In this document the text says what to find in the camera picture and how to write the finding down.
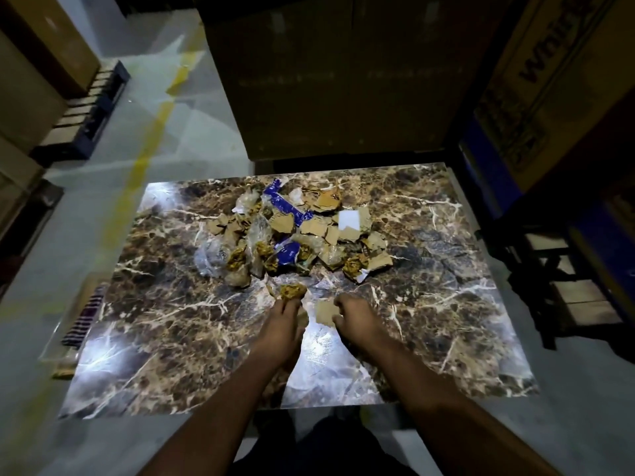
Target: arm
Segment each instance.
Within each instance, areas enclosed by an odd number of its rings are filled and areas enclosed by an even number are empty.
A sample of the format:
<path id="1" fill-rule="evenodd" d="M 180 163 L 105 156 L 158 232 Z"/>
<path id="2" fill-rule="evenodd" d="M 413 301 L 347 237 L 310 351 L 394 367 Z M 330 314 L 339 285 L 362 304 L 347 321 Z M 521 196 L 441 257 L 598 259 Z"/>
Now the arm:
<path id="1" fill-rule="evenodd" d="M 384 373 L 443 474 L 558 474 L 452 381 L 389 336 L 368 302 L 342 294 L 336 303 L 343 314 L 333 318 L 338 331 Z"/>
<path id="2" fill-rule="evenodd" d="M 298 299 L 275 302 L 244 363 L 159 449 L 140 476 L 226 473 L 266 385 L 302 341 L 299 307 Z"/>

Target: pile of waste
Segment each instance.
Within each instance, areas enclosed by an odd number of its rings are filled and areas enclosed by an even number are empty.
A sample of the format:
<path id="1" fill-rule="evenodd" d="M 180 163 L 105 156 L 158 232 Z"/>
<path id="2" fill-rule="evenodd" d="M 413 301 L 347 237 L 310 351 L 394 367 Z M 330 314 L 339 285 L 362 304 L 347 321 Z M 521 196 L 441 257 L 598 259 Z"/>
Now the pile of waste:
<path id="1" fill-rule="evenodd" d="M 275 179 L 262 194 L 248 189 L 231 215 L 207 221 L 208 237 L 194 254 L 202 275 L 245 288 L 251 276 L 262 279 L 265 273 L 308 275 L 320 260 L 361 284 L 369 273 L 393 265 L 384 236 L 372 230 L 368 207 L 340 210 L 337 187 L 298 187 L 285 195 L 281 187 Z"/>

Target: hand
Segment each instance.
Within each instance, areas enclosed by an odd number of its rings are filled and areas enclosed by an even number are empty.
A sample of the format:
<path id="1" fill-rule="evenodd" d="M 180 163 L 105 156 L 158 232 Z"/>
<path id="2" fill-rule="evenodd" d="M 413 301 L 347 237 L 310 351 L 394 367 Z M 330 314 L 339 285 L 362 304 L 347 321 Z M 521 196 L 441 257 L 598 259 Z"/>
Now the hand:
<path id="1" fill-rule="evenodd" d="M 277 369 L 291 356 L 299 355 L 305 329 L 298 327 L 300 305 L 299 299 L 291 299 L 286 303 L 281 299 L 275 301 L 251 347 L 250 356 L 264 358 Z"/>
<path id="2" fill-rule="evenodd" d="M 333 316 L 338 332 L 362 351 L 370 354 L 384 337 L 390 337 L 365 299 L 342 293 L 335 298 L 335 304 L 342 312 Z"/>

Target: table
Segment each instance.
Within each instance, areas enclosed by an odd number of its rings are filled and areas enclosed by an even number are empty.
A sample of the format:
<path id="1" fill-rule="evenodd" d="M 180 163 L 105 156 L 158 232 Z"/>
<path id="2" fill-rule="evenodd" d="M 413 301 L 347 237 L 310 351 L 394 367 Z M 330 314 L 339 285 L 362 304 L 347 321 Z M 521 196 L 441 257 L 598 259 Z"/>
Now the table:
<path id="1" fill-rule="evenodd" d="M 104 312 L 91 329 L 61 417 L 183 413 L 202 404 L 248 355 L 274 299 L 263 280 L 236 290 L 197 271 L 204 223 L 231 213 L 248 188 L 276 176 L 153 183 L 116 264 Z M 444 164 L 277 176 L 283 187 L 338 185 L 343 208 L 367 205 L 394 265 L 361 285 L 318 262 L 300 281 L 311 319 L 300 359 L 262 396 L 263 408 L 396 400 L 384 377 L 356 359 L 314 302 L 349 291 L 368 299 L 387 330 L 428 367 L 473 397 L 538 391 Z"/>

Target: dark pants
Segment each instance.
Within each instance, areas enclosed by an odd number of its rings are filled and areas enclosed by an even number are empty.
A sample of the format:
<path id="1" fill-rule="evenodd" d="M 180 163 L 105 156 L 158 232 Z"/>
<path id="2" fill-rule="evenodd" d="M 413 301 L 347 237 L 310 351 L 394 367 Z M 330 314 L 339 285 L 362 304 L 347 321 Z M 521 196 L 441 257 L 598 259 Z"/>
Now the dark pants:
<path id="1" fill-rule="evenodd" d="M 228 474 L 414 476 L 416 472 L 387 455 L 372 432 L 358 421 L 330 416 L 297 443 L 290 418 L 286 423 L 270 424 L 250 453 L 230 466 Z"/>

